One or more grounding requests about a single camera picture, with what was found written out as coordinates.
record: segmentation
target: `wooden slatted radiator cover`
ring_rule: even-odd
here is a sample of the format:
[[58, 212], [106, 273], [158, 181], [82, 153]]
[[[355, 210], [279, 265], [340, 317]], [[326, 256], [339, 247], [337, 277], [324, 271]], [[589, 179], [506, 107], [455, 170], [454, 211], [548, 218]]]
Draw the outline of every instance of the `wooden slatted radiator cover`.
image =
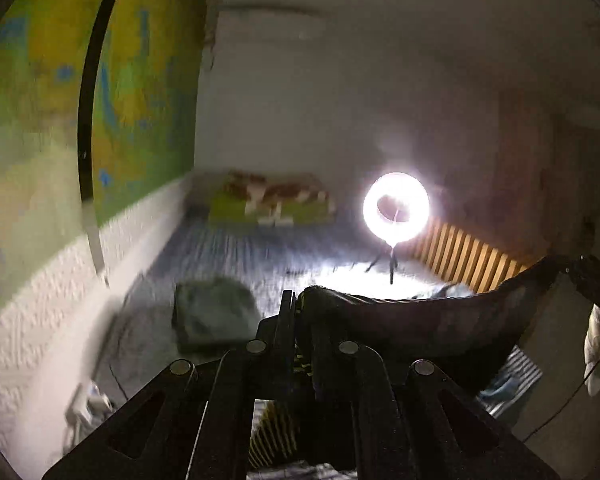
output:
[[493, 290], [538, 260], [515, 259], [439, 218], [430, 218], [404, 250], [445, 282], [464, 283], [476, 293]]

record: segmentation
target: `bolt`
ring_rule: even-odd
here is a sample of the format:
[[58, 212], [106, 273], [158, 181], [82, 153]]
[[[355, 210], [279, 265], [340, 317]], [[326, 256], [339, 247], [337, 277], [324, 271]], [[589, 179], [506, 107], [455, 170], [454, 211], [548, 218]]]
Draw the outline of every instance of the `bolt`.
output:
[[260, 339], [252, 339], [247, 343], [247, 352], [250, 354], [262, 354], [267, 349], [267, 344]]
[[171, 363], [169, 370], [173, 375], [184, 375], [191, 370], [191, 363], [184, 359], [178, 359]]
[[419, 361], [414, 362], [413, 369], [420, 375], [431, 375], [436, 367], [431, 361], [420, 359]]
[[355, 341], [343, 341], [338, 345], [338, 350], [343, 354], [353, 355], [360, 350], [360, 345]]

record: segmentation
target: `ceiling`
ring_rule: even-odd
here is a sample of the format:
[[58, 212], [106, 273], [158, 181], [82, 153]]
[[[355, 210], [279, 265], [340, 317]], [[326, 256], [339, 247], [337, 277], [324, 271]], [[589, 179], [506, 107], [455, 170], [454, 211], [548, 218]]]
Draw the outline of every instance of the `ceiling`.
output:
[[[536, 92], [555, 107], [600, 110], [600, 14], [591, 0], [222, 0], [228, 6], [301, 9], [360, 34], [399, 38]], [[585, 109], [586, 114], [577, 113]]]

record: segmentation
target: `black metal bracket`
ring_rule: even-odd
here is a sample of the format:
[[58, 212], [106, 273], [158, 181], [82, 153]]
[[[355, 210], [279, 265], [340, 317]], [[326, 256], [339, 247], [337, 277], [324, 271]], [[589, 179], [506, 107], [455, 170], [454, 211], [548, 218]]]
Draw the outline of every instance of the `black metal bracket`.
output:
[[[295, 295], [285, 291], [280, 314], [260, 323], [256, 339], [219, 362], [173, 362], [44, 480], [242, 480], [256, 398], [280, 400], [296, 414], [298, 399], [318, 411], [348, 406], [346, 424], [299, 426], [306, 442], [353, 447], [361, 480], [558, 479], [434, 364], [417, 361], [406, 381], [392, 383], [375, 350], [333, 325], [312, 326], [313, 376], [297, 396], [295, 318]], [[305, 450], [308, 460], [316, 456]]]

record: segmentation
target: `bright light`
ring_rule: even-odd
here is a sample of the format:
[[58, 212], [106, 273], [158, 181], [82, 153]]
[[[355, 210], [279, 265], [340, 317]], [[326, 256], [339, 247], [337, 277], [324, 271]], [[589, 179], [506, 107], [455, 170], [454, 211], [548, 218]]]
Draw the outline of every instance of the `bright light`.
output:
[[[402, 202], [408, 209], [406, 222], [394, 222], [378, 209], [378, 200], [389, 196]], [[429, 218], [429, 197], [423, 185], [406, 173], [387, 173], [376, 180], [366, 194], [362, 206], [369, 230], [391, 247], [417, 236]]]

